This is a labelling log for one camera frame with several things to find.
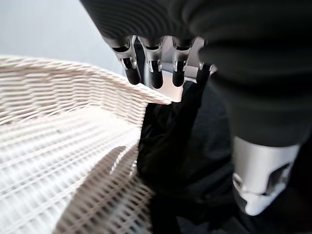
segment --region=robotic hand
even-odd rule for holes
[[[311,133],[312,3],[288,0],[81,0],[130,83],[138,84],[131,43],[139,36],[152,85],[163,85],[163,37],[173,37],[173,84],[181,86],[194,38],[197,82],[224,99],[233,135],[236,201],[261,213],[285,189],[300,146]]]

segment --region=white wall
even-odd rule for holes
[[[0,0],[0,54],[123,69],[79,0]]]

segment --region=white wicker basket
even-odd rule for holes
[[[145,234],[144,85],[88,64],[0,56],[0,233]]]

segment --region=black fingertip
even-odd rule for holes
[[[196,75],[197,84],[204,84],[207,82],[209,73],[210,73],[209,69],[210,69],[210,66],[206,64],[203,65],[201,70],[198,69],[197,75]]]
[[[156,89],[160,89],[163,85],[163,79],[162,79],[162,71],[160,72],[150,72],[152,85]]]
[[[176,87],[180,87],[184,83],[184,72],[174,71],[172,81]]]
[[[128,81],[131,84],[139,84],[141,81],[140,73],[138,72],[138,69],[128,69],[126,70],[126,76],[128,78]]]

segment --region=black fabric cover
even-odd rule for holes
[[[312,231],[311,139],[288,189],[256,217],[243,214],[234,201],[230,139],[225,108],[209,84],[186,82],[181,103],[148,105],[137,170],[156,193],[150,205],[154,233]]]

